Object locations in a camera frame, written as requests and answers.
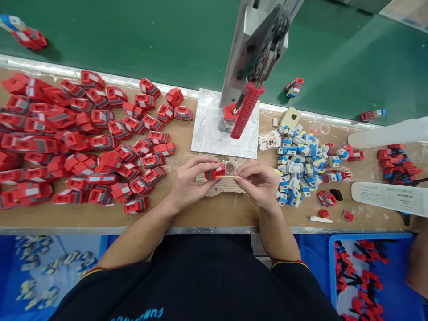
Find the forearm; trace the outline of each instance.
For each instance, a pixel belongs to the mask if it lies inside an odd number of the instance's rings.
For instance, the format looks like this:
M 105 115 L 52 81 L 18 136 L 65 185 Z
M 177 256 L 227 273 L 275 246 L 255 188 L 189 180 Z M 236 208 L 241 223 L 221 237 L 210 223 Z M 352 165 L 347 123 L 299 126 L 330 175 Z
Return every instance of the forearm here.
M 260 208 L 259 223 L 263 247 L 272 260 L 301 260 L 296 239 L 278 204 L 267 210 Z
M 119 236 L 103 255 L 99 266 L 113 269 L 146 260 L 178 212 L 169 198 L 165 198 Z

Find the bundle of cotton swabs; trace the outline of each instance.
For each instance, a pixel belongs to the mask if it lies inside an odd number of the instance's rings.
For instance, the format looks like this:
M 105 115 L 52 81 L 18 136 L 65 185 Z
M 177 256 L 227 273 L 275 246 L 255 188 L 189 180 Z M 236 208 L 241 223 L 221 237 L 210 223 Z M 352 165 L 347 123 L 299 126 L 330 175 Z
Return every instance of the bundle of cotton swabs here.
M 276 129 L 259 135 L 259 149 L 261 151 L 281 147 L 281 144 L 281 135 Z

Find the hand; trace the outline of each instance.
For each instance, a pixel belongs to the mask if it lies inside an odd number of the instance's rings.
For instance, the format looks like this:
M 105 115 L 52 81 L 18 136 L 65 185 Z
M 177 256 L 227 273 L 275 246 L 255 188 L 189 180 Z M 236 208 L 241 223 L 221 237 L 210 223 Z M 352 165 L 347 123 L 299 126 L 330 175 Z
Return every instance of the hand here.
M 177 169 L 173 189 L 167 196 L 169 202 L 180 211 L 204 197 L 221 179 L 207 181 L 200 185 L 195 182 L 196 176 L 219 166 L 220 164 L 215 157 L 201 155 L 188 160 L 187 163 Z
M 263 209 L 270 209 L 276 201 L 276 191 L 281 176 L 272 167 L 249 159 L 239 166 L 233 180 L 247 192 L 252 202 Z

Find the green table surface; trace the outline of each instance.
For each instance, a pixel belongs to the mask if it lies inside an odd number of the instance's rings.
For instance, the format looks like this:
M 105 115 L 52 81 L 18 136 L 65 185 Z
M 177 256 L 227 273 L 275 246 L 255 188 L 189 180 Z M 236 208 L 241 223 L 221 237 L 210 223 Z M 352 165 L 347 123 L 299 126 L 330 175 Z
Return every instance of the green table surface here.
M 238 0 L 0 0 L 49 41 L 31 51 L 0 30 L 0 53 L 192 89 L 221 91 Z M 284 87 L 305 78 L 296 98 Z M 375 123 L 428 115 L 428 34 L 324 0 L 305 0 L 261 100 Z

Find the red handle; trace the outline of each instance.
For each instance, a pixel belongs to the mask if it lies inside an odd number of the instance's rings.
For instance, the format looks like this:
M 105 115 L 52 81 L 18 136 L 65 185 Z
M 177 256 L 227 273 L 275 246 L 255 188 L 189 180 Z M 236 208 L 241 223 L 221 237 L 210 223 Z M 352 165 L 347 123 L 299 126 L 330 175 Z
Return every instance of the red handle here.
M 244 102 L 242 103 L 241 109 L 239 110 L 238 119 L 236 120 L 235 126 L 233 127 L 233 131 L 230 135 L 232 138 L 241 138 L 242 132 L 244 131 L 244 128 L 250 119 L 257 100 L 259 100 L 259 97 L 265 91 L 266 88 L 263 86 L 256 88 L 254 86 L 254 82 L 247 83 L 247 94 L 245 95 Z

